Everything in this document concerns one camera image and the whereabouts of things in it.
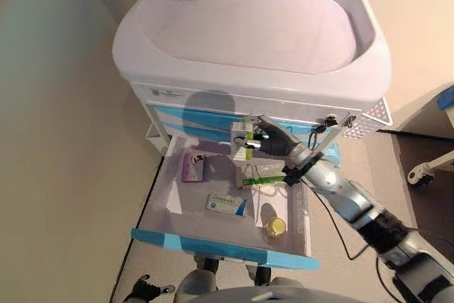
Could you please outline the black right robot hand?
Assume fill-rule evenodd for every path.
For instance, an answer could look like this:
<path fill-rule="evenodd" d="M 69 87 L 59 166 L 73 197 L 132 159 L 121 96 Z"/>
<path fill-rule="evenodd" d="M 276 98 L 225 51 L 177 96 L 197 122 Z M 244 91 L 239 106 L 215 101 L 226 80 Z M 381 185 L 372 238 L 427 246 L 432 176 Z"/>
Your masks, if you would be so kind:
<path fill-rule="evenodd" d="M 271 156 L 287 157 L 301 141 L 291 133 L 273 121 L 270 117 L 262 115 L 252 119 L 253 128 L 259 128 L 258 134 L 253 134 L 252 138 L 237 136 L 233 142 L 243 148 L 259 150 Z"/>

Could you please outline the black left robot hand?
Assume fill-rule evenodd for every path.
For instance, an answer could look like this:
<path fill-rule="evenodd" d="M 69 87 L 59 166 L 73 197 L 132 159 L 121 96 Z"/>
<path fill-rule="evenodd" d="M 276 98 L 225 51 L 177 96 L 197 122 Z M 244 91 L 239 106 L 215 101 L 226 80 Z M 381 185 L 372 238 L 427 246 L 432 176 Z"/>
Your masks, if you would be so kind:
<path fill-rule="evenodd" d="M 148 274 L 140 276 L 123 302 L 151 302 L 159 296 L 173 294 L 175 292 L 174 285 L 158 287 L 150 284 L 148 282 L 149 278 L 150 276 Z"/>

